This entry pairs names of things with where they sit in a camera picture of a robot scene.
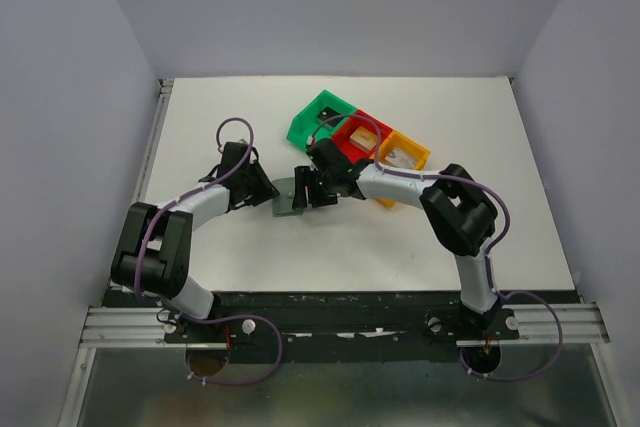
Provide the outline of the grey-green card holder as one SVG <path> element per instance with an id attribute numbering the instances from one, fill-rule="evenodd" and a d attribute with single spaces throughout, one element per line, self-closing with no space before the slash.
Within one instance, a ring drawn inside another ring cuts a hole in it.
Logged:
<path id="1" fill-rule="evenodd" d="M 288 217 L 301 215 L 305 206 L 295 206 L 295 178 L 286 177 L 273 181 L 278 195 L 272 199 L 272 215 L 274 217 Z"/>

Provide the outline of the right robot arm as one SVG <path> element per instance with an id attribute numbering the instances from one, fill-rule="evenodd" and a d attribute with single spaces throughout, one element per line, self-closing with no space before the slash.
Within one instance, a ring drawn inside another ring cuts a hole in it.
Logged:
<path id="1" fill-rule="evenodd" d="M 460 326 L 480 339 L 496 327 L 501 298 L 495 285 L 491 251 L 506 233 L 495 233 L 504 202 L 476 182 L 458 164 L 443 171 L 413 171 L 380 164 L 375 159 L 351 161 L 329 140 L 307 146 L 311 164 L 294 169 L 292 209 L 331 206 L 354 198 L 389 199 L 420 208 L 440 245 L 455 259 L 460 281 Z"/>

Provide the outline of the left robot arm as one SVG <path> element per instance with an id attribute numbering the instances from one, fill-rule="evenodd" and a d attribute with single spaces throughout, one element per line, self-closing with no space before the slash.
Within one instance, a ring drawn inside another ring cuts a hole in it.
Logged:
<path id="1" fill-rule="evenodd" d="M 149 294 L 188 317 L 201 342 L 222 327 L 215 295 L 189 275 L 193 233 L 210 220 L 279 195 L 256 148 L 228 142 L 220 163 L 198 185 L 169 202 L 136 202 L 128 210 L 111 264 L 111 281 L 140 297 Z"/>

